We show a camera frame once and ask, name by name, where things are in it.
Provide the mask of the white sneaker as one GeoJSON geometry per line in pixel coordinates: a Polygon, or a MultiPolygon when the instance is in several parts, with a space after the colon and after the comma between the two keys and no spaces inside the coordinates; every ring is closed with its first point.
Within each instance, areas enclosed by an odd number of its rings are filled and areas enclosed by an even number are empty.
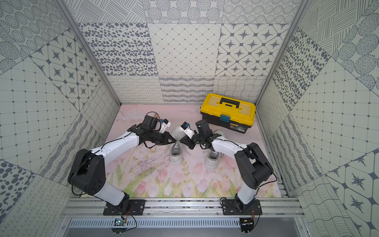
{"type": "Polygon", "coordinates": [[[186,134],[182,131],[181,126],[177,126],[171,136],[175,139],[175,143],[170,146],[170,161],[179,165],[183,160],[183,146],[180,140],[186,137],[186,134]]]}
{"type": "Polygon", "coordinates": [[[205,166],[209,170],[215,170],[218,166],[218,163],[220,161],[220,158],[223,156],[223,153],[220,152],[214,152],[212,150],[208,150],[206,159],[205,159],[205,166]]]}

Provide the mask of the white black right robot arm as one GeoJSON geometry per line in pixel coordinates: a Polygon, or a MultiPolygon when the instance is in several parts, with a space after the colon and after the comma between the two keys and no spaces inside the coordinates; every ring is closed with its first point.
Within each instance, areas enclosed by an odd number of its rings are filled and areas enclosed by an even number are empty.
{"type": "Polygon", "coordinates": [[[199,145],[202,149],[234,158],[243,180],[243,185],[234,199],[220,199],[224,215],[262,215],[257,194],[262,186],[269,183],[268,179],[274,172],[259,145],[254,142],[246,145],[229,140],[222,133],[213,132],[205,119],[195,125],[196,131],[187,122],[179,126],[179,130],[185,134],[180,142],[191,150],[199,145]]]}

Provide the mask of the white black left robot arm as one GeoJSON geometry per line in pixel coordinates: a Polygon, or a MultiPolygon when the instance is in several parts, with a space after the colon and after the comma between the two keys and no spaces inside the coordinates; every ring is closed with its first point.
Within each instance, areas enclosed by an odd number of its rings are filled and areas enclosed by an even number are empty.
{"type": "Polygon", "coordinates": [[[104,215],[130,214],[140,211],[129,201],[129,195],[118,189],[106,179],[106,166],[126,151],[147,142],[155,146],[175,143],[175,139],[166,130],[171,123],[158,115],[145,115],[142,123],[133,125],[117,139],[106,142],[97,148],[82,149],[77,152],[68,175],[68,183],[83,194],[106,202],[104,215]]]}

